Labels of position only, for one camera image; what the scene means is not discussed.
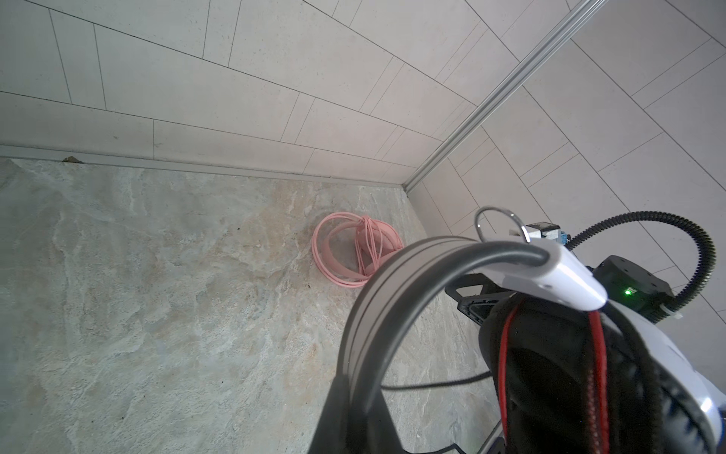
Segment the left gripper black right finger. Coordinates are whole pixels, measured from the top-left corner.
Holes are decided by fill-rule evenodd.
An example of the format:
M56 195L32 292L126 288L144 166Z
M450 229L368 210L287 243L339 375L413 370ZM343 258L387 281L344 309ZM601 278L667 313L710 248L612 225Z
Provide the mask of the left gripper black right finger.
M383 393L377 392L366 419L364 453L403 454L404 448Z

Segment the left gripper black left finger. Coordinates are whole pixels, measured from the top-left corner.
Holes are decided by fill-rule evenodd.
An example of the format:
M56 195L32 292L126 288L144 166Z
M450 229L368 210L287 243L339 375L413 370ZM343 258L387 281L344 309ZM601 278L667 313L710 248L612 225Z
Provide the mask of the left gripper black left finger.
M308 453L347 453L349 414L349 379L347 376L338 375L331 384Z

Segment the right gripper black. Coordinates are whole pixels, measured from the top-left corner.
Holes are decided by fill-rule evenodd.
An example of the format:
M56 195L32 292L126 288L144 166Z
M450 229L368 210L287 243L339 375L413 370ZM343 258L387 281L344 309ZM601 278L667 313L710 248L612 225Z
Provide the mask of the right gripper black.
M444 289L457 303L457 310L477 325L483 325L493 308L510 298L510 290L499 287L484 274L465 274Z

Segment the white black headphones with cable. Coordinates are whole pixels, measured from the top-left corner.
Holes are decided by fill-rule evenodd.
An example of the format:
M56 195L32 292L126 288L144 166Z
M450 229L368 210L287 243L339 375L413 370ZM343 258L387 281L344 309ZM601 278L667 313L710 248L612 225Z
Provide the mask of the white black headphones with cable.
M574 255L618 225L686 233L696 270L674 292L617 255L597 268ZM313 453L400 453L384 384L408 331L440 293L479 328L500 419L486 453L715 453L725 445L725 395L696 371L659 323L701 293L717 262L689 219L636 211L559 244L532 238L438 236L396 253L355 301Z

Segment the pink headphones with cable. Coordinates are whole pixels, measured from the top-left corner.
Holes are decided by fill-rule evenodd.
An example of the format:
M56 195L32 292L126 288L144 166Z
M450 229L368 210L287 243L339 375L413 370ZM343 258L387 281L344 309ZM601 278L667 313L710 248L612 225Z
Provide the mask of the pink headphones with cable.
M347 230L354 231L355 270L343 266L330 246L334 236ZM315 227L311 238L311 253L316 267L330 282L344 289L364 287L402 249L404 242L389 223L350 212L326 216Z

